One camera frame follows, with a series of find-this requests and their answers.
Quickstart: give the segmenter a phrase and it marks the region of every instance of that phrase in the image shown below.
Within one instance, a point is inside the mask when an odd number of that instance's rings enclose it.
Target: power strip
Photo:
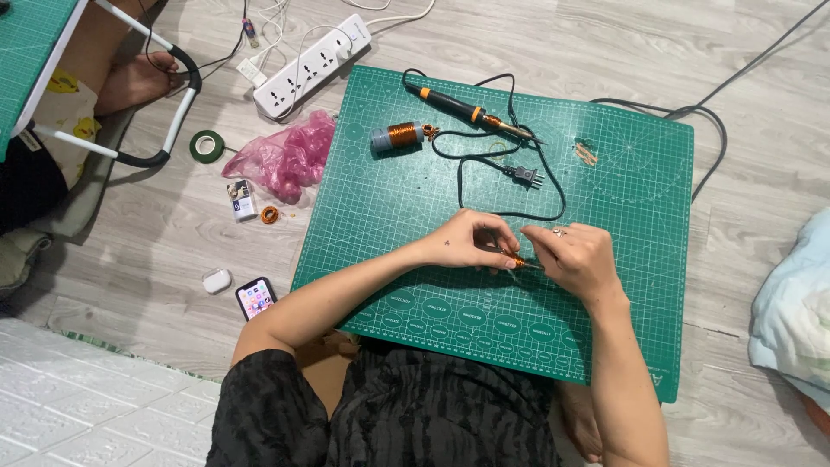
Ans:
[[[282,70],[254,90],[254,102],[262,113],[274,119],[282,116],[295,99],[299,101],[313,91],[372,40],[363,19],[356,14],[338,27],[349,34],[351,49],[349,39],[341,31],[331,29],[313,46],[302,51],[301,56],[283,66]],[[297,60],[300,60],[299,76]]]

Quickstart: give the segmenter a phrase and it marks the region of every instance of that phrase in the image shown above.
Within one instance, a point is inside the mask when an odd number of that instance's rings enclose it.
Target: bare foot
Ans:
[[[149,54],[149,59],[153,63],[150,63],[145,54],[137,55],[130,63],[110,71],[98,95],[98,103],[95,104],[97,116],[106,116],[151,101],[174,88],[178,76],[161,71],[174,72],[178,69],[173,56],[167,52],[153,52]]]
[[[603,461],[603,442],[593,418],[591,388],[566,381],[556,381],[562,406],[565,433],[577,451],[591,464]]]

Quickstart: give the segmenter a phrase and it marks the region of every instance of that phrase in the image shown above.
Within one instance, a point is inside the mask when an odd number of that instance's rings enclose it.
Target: wooden floor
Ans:
[[[380,0],[362,0],[381,4]],[[427,0],[393,0],[364,18],[412,14]],[[438,0],[421,21],[371,27],[360,63],[474,82],[505,71],[517,91],[589,100],[612,96],[678,107],[698,102],[764,50],[818,0]],[[272,5],[251,0],[249,16]],[[155,30],[198,63],[237,39],[242,2],[170,0]],[[830,465],[830,445],[775,374],[749,365],[749,306],[809,216],[830,205],[830,7],[709,106],[729,131],[729,151],[692,206],[680,395],[664,405],[674,465]],[[293,58],[317,24],[357,12],[338,0],[294,0],[270,72]],[[188,142],[204,129],[233,148],[280,129],[257,116],[234,71],[250,50],[213,73],[184,122],[173,158],[147,177],[116,165],[84,238],[43,255],[15,297],[22,317],[91,334],[148,358],[211,377],[227,371],[244,320],[232,292],[208,296],[201,276],[229,268],[236,284],[268,277],[287,293],[315,190],[279,223],[235,224],[222,164],[199,165]],[[302,114],[337,111],[348,76]],[[139,111],[123,150],[161,145],[181,94]],[[695,181],[712,164],[717,133],[696,129]],[[258,204],[276,204],[259,193]]]

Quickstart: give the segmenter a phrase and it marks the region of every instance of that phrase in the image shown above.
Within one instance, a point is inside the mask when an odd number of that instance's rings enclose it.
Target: hand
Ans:
[[[519,250],[519,240],[510,227],[495,214],[479,213],[461,209],[444,225],[424,238],[408,245],[416,248],[425,264],[446,268],[466,266],[487,266],[495,269],[513,269],[513,259],[501,253],[486,252],[476,244],[497,244],[499,248],[513,253]]]
[[[627,303],[614,266],[611,234],[585,224],[551,230],[526,225],[521,233],[533,244],[544,274],[582,300],[591,313],[600,303]]]

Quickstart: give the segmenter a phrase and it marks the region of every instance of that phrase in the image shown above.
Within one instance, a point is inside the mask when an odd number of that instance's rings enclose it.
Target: black dress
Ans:
[[[553,382],[369,341],[331,422],[294,358],[239,361],[222,383],[207,466],[557,465]]]

